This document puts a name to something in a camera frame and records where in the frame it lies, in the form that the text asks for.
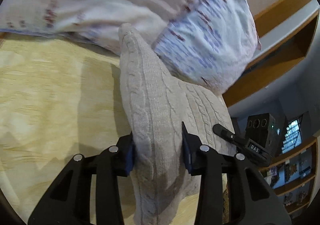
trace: window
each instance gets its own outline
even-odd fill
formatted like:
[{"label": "window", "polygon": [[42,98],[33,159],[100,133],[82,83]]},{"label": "window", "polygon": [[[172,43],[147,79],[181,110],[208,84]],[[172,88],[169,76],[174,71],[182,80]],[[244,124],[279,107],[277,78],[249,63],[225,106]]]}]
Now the window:
[{"label": "window", "polygon": [[283,148],[281,148],[283,154],[301,144],[300,123],[301,120],[296,119],[288,125]]}]

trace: blue patterned fabric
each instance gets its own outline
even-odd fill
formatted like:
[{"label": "blue patterned fabric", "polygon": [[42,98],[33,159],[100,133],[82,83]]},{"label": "blue patterned fabric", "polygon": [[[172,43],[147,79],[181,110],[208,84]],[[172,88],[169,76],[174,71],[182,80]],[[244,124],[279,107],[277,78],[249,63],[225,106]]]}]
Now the blue patterned fabric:
[{"label": "blue patterned fabric", "polygon": [[222,94],[258,43],[246,0],[195,0],[169,23],[154,51],[172,75]]}]

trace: silver screw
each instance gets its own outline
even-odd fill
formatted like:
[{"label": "silver screw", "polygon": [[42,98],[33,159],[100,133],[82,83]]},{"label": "silver screw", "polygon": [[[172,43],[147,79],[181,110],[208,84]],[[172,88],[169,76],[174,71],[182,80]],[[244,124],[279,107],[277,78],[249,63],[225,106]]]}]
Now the silver screw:
[{"label": "silver screw", "polygon": [[236,154],[236,158],[241,161],[245,159],[244,154],[241,153]]},{"label": "silver screw", "polygon": [[116,153],[118,152],[119,148],[117,146],[112,146],[112,147],[109,147],[109,152],[111,153]]},{"label": "silver screw", "polygon": [[200,150],[203,151],[203,152],[208,152],[209,149],[210,149],[210,148],[209,148],[209,146],[207,146],[207,145],[201,145],[201,146],[200,146]]},{"label": "silver screw", "polygon": [[79,162],[81,159],[82,159],[82,155],[80,155],[80,154],[76,154],[76,155],[73,157],[73,160],[74,160],[74,161],[77,161],[77,162]]}]

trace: camera lens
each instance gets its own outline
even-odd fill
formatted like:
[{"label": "camera lens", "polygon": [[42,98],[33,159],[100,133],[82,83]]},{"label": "camera lens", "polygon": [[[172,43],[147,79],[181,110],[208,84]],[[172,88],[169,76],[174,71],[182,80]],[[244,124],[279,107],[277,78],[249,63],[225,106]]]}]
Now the camera lens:
[{"label": "camera lens", "polygon": [[265,127],[267,125],[267,120],[266,119],[263,119],[261,121],[261,126]]},{"label": "camera lens", "polygon": [[257,128],[257,127],[259,127],[259,125],[260,125],[260,120],[256,119],[256,120],[253,122],[253,127],[254,127],[254,128]]}]

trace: cable knit pattern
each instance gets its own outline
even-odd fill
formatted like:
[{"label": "cable knit pattern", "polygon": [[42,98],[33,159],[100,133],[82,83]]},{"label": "cable knit pattern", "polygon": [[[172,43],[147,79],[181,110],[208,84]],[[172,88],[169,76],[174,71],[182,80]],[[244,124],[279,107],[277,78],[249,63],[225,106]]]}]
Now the cable knit pattern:
[{"label": "cable knit pattern", "polygon": [[130,24],[120,27],[119,39],[120,90],[137,151],[131,175],[134,220],[137,225],[168,225],[179,202],[200,187],[200,177],[191,177],[183,164],[181,122],[203,143],[233,155],[235,147],[212,132],[215,123],[230,128],[231,119],[212,92],[172,77]]}]

